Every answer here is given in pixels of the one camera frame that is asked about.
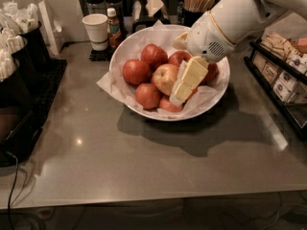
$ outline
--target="floor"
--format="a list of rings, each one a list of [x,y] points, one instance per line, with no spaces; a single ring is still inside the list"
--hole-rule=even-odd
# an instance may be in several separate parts
[[[12,210],[15,230],[304,230],[307,192]],[[9,230],[0,212],[0,230]]]

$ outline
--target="gray countertop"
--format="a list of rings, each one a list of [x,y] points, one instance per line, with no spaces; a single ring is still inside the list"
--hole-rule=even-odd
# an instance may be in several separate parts
[[[207,113],[146,119],[96,81],[108,62],[71,44],[48,119],[20,166],[12,208],[307,190],[307,144],[297,139],[243,61],[229,58],[229,87]],[[0,168],[0,207],[14,167]]]

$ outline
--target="fruit bowl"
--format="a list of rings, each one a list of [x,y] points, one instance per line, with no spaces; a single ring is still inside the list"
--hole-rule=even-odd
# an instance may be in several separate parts
[[[140,58],[142,49],[149,43],[154,43],[164,49],[170,56],[176,49],[172,46],[179,35],[190,28],[180,25],[163,25],[156,22],[152,27],[142,29],[127,37],[114,52],[108,72],[97,84],[115,100],[125,104],[132,111],[150,119],[158,121],[181,121],[201,115],[212,108],[224,95],[228,87],[230,69],[227,58],[217,62],[219,75],[204,86],[185,104],[180,112],[169,112],[161,108],[144,110],[135,100],[135,86],[126,83],[122,76],[122,69],[129,59]]]

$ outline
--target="cup of stir sticks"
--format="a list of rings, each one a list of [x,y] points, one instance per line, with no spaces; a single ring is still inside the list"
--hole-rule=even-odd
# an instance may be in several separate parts
[[[191,27],[204,12],[211,10],[215,0],[184,0],[184,26]]]

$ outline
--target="white cup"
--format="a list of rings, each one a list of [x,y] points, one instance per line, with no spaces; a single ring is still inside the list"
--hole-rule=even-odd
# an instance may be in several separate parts
[[[108,47],[107,16],[101,13],[92,13],[83,18],[92,48],[103,51]]]

